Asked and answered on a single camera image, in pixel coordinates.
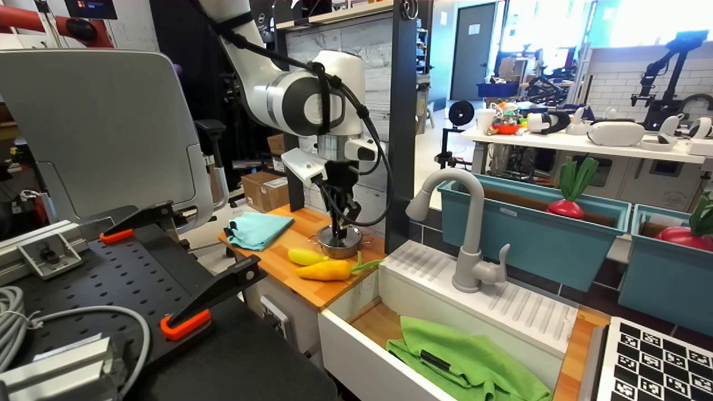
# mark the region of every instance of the faucet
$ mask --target faucet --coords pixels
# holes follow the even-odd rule
[[[481,285],[498,285],[507,281],[507,256],[510,244],[503,244],[500,250],[500,264],[481,260],[481,225],[486,194],[481,183],[471,171],[440,168],[437,174],[429,175],[420,194],[408,203],[405,213],[413,220],[427,220],[430,194],[444,181],[458,181],[471,192],[467,239],[460,248],[452,288],[462,292],[478,292]]]

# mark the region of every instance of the shelf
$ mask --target shelf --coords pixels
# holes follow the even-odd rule
[[[486,143],[486,145],[514,145],[514,146],[573,151],[573,154],[668,161],[668,162],[686,162],[686,165],[704,162],[704,156],[688,154],[686,140],[677,140],[673,150],[644,150],[644,146],[600,146],[600,145],[593,145],[587,135],[573,135],[573,134],[485,135],[485,134],[475,134],[475,129],[468,129],[467,135],[473,138],[475,143]]]
[[[370,16],[391,13],[392,7],[394,7],[392,0],[384,0],[384,1],[362,4],[362,7],[354,7],[354,8],[313,16],[305,24],[294,24],[292,19],[291,23],[282,23],[282,24],[276,24],[276,28],[278,30],[303,30],[303,28],[313,28],[313,26],[340,24],[340,23],[351,23],[351,19],[356,19],[356,18],[370,18]]]

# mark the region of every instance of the red object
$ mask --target red object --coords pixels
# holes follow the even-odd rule
[[[501,135],[515,135],[519,131],[519,125],[492,122],[492,131]]]
[[[67,16],[57,16],[57,24],[59,24],[60,35],[69,35],[67,19],[69,19]],[[112,45],[112,38],[110,38],[110,30],[108,30],[106,23],[90,19],[90,24],[96,28],[96,38],[95,39],[81,39],[79,38],[79,39],[85,47],[108,47],[108,49],[112,49],[115,45]],[[4,30],[4,28],[46,30],[46,26],[41,23],[41,16],[37,10],[0,4],[0,30]]]
[[[667,228],[656,239],[676,243],[682,248],[695,248],[695,250],[710,250],[713,252],[713,239],[710,236],[695,236],[691,228]]]
[[[116,243],[125,243],[125,240],[130,240],[130,239],[134,239],[134,229],[122,229],[122,231],[116,231],[116,234],[100,234],[98,236],[98,240],[104,243],[104,244],[116,244]]]
[[[163,338],[184,340],[184,338],[197,334],[199,330],[208,328],[213,321],[213,314],[210,314],[210,310],[200,310],[199,314],[186,318],[178,324],[170,324],[170,321],[171,321],[171,316],[161,318],[158,328],[161,328]]]
[[[579,217],[579,220],[585,217],[585,210],[576,200],[568,200],[568,197],[551,203],[548,211],[559,213],[559,216],[568,216],[568,217]]]

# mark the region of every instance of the sink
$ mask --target sink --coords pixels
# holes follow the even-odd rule
[[[486,334],[556,388],[577,307],[510,281],[467,294],[452,288],[452,271],[454,256],[403,243],[376,274],[320,314],[323,365],[359,399],[450,399],[392,356],[384,338],[354,324],[384,305],[394,312],[391,324],[408,314]]]

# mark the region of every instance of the cardboard box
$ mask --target cardboard box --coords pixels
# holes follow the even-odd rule
[[[270,146],[273,156],[285,154],[285,150],[288,150],[285,134],[267,135],[267,146]]]
[[[288,204],[291,194],[288,194],[288,177],[267,174],[267,171],[257,171],[247,174],[241,177],[247,204],[252,204],[258,211],[270,211],[282,204]]]

